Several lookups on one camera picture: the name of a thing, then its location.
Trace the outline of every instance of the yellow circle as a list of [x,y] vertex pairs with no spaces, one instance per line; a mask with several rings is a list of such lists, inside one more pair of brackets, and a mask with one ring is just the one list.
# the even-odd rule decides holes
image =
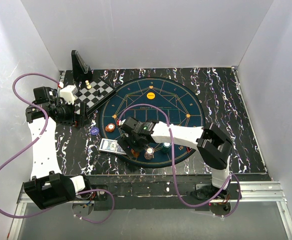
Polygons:
[[149,93],[147,93],[147,98],[148,99],[154,99],[155,98],[155,94],[153,92],[149,92]]

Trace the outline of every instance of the chessboard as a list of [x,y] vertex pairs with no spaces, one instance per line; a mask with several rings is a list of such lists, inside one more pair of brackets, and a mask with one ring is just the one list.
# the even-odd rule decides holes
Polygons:
[[94,81],[90,82],[90,85],[91,89],[87,89],[87,85],[84,82],[77,86],[78,92],[75,95],[76,100],[74,101],[75,112],[77,114],[80,113],[81,102],[87,104],[87,114],[89,116],[116,94],[116,90],[103,80],[94,79]]

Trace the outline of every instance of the blue circular mat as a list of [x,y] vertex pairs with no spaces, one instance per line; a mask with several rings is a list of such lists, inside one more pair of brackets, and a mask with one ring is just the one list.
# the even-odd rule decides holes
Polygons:
[[[184,127],[200,127],[205,125],[205,116],[197,96],[187,87],[160,77],[146,77],[131,80],[117,89],[117,94],[112,97],[100,111],[100,133],[104,138],[118,140],[123,132],[117,127],[120,114],[129,106],[135,104],[151,104],[164,111],[170,123]],[[141,122],[155,119],[165,122],[165,117],[151,107],[139,106],[128,110],[122,120],[134,117]],[[108,124],[115,124],[114,132],[106,132]],[[163,153],[161,144],[151,143],[149,146],[155,149],[154,158],[147,160],[144,151],[139,157],[130,159],[126,155],[118,155],[118,158],[146,168],[163,168],[171,166],[171,151]],[[194,149],[175,145],[175,162],[180,163],[187,159]]]

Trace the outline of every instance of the poker chip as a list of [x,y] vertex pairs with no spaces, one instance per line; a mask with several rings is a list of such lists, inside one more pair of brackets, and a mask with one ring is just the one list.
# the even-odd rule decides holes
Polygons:
[[108,133],[112,133],[113,131],[115,131],[115,128],[116,128],[115,124],[110,123],[110,124],[107,125],[107,127],[105,128],[105,130]]
[[171,143],[170,142],[164,142],[162,144],[161,151],[166,154],[167,152],[169,152],[170,148],[171,148]]
[[95,136],[99,133],[99,128],[97,128],[96,126],[93,126],[90,130],[90,134]]
[[153,149],[153,147],[147,148],[146,151],[145,151],[145,155],[144,155],[145,158],[147,160],[152,159],[154,157],[154,152],[155,152],[155,150]]

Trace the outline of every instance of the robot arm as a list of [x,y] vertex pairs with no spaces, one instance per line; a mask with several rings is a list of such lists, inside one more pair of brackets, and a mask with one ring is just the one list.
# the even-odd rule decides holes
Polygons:
[[[30,181],[24,182],[24,190],[40,209],[72,201],[75,199],[76,193],[89,189],[89,185],[82,175],[64,176],[59,169],[56,156],[56,122],[77,125],[78,122],[82,121],[83,124],[82,117],[84,115],[74,113],[73,95],[75,93],[76,86],[67,86],[60,92],[60,98],[62,99],[60,101],[57,92],[49,87],[34,89],[34,103],[41,105],[46,110],[49,119],[44,134],[32,147],[32,171]],[[26,109],[26,119],[32,140],[34,140],[42,131],[45,118],[41,111],[30,106]]]
[[140,122],[128,117],[121,123],[120,128],[126,134],[118,141],[130,158],[131,149],[140,152],[148,143],[170,143],[169,128],[172,130],[174,143],[196,149],[204,162],[211,167],[212,185],[221,188],[230,175],[229,160],[232,149],[231,139],[215,124],[208,123],[205,127],[184,127],[160,121]]

